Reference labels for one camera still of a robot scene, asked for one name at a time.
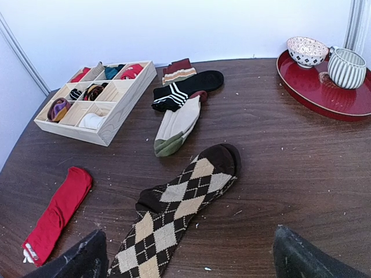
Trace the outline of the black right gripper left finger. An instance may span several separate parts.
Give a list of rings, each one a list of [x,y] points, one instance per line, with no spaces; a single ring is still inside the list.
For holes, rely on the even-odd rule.
[[[96,229],[61,256],[26,277],[106,277],[107,271],[106,234]]]

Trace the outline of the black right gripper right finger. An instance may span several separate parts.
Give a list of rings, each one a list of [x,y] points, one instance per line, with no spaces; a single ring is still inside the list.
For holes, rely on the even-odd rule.
[[[276,277],[369,277],[327,255],[284,225],[275,231],[273,256]]]

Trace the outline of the brown beige argyle sock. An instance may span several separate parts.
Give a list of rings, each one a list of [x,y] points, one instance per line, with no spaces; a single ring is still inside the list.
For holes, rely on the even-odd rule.
[[[137,219],[108,277],[162,277],[192,218],[237,179],[239,151],[231,144],[206,148],[173,180],[140,192]]]

